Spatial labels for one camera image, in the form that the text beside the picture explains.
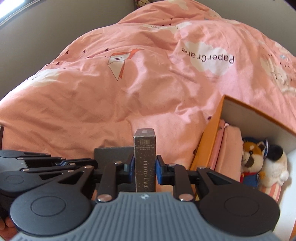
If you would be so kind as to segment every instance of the logo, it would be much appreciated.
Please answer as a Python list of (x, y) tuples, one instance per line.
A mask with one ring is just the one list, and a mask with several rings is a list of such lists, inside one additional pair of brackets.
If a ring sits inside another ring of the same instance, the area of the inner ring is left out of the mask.
[(142, 194), (141, 196), (140, 196), (140, 198), (142, 198), (143, 200), (146, 200), (146, 199), (148, 199), (150, 196), (148, 195), (148, 194), (146, 194), (146, 193), (144, 193), (144, 194)]
[(141, 49), (133, 49), (130, 52), (113, 53), (109, 57), (108, 66), (117, 80), (122, 79), (126, 60), (131, 59), (139, 50)]

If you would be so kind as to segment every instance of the white plush toy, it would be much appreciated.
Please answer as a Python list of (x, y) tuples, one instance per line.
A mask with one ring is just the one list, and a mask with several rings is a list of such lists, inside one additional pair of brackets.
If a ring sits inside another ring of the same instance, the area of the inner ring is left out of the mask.
[(261, 169), (265, 176), (260, 179), (259, 184), (267, 188), (275, 183), (282, 186), (289, 178), (287, 163), (287, 155), (283, 148), (278, 145), (270, 145)]

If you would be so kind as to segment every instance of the striped fabric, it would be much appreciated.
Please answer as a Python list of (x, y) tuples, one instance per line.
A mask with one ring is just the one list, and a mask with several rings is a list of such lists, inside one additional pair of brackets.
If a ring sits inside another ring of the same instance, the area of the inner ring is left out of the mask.
[(270, 188), (259, 185), (258, 190), (271, 196), (275, 201), (279, 200), (281, 186), (278, 183), (273, 184)]

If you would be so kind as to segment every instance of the gray ribbed handle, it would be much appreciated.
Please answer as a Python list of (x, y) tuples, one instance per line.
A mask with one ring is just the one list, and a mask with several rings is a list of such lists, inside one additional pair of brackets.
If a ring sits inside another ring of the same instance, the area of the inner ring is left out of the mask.
[(112, 202), (97, 204), (87, 221), (67, 234), (39, 238), (19, 233), (12, 241), (41, 240), (279, 241), (272, 232), (246, 238), (219, 231), (201, 217), (193, 203), (178, 201), (170, 193), (122, 192)]

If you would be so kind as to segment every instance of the window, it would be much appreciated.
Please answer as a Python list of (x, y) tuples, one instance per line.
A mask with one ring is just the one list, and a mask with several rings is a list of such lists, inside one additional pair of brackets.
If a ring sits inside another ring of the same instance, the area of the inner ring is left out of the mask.
[(25, 0), (0, 0), (0, 18), (22, 5)]

